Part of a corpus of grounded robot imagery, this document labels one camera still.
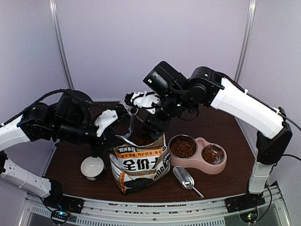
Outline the dog food bag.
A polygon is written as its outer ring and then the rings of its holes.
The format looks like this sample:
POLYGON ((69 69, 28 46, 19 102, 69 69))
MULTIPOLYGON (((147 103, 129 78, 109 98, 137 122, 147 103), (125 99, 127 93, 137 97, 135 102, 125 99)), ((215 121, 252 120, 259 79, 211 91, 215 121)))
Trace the dog food bag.
POLYGON ((118 135, 121 145, 109 151, 113 178, 124 195, 144 189, 170 171, 170 153, 165 133, 151 134, 143 122, 131 116, 129 132, 118 135))

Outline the metal food scoop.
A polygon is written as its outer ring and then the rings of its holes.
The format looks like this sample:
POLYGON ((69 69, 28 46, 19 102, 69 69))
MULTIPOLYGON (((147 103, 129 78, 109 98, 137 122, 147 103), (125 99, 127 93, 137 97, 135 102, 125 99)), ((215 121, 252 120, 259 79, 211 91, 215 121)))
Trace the metal food scoop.
POLYGON ((178 179, 179 183, 184 189, 193 189, 201 199, 204 199, 204 195, 195 187, 195 181, 190 173, 181 166, 173 167, 173 174, 178 179))

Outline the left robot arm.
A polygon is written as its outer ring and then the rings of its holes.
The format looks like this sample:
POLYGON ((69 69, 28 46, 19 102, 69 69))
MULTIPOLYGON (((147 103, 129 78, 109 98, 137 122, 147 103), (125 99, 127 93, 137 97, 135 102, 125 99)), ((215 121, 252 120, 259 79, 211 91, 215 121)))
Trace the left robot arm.
POLYGON ((14 164, 4 150, 16 144, 40 139, 66 141, 90 146, 92 156, 111 142, 109 126, 118 118, 116 107, 106 107, 95 118, 90 107, 94 106, 85 93, 71 89, 50 91, 20 113, 0 125, 0 176, 20 188, 49 200, 57 209, 67 206, 68 200, 62 185, 56 180, 41 178, 14 164))

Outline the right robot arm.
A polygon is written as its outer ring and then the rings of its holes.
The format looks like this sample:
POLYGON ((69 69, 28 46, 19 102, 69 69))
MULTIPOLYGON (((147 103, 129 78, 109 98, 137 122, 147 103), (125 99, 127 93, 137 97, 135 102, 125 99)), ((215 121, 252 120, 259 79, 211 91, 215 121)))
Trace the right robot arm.
POLYGON ((153 133, 167 131, 170 121, 184 111, 203 105, 229 113, 257 129, 258 150, 241 204, 250 208, 259 200, 272 166, 285 152, 292 131, 282 108, 273 108, 249 94, 229 76, 208 67, 196 68, 189 78, 162 61, 143 82, 159 97, 150 104, 145 127, 153 133))

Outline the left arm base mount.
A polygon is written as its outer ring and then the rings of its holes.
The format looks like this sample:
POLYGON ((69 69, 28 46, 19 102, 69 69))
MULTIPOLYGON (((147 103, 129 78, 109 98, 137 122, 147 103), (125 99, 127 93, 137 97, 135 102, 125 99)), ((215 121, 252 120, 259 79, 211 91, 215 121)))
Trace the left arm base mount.
POLYGON ((50 181, 49 196, 40 198, 43 205, 51 212, 50 219, 55 225, 65 224, 71 214, 80 214, 83 209, 84 200, 63 195, 62 185, 56 180, 50 181))

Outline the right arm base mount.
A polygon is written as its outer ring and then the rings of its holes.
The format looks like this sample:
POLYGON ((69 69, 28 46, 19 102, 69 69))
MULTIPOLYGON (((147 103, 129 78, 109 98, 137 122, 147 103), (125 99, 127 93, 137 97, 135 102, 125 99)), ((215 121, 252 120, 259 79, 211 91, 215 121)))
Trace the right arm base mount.
POLYGON ((224 201, 227 212, 238 212, 240 220, 247 224, 255 223, 259 220, 258 207, 265 204, 263 192, 260 194, 246 192, 246 194, 226 198, 224 201))

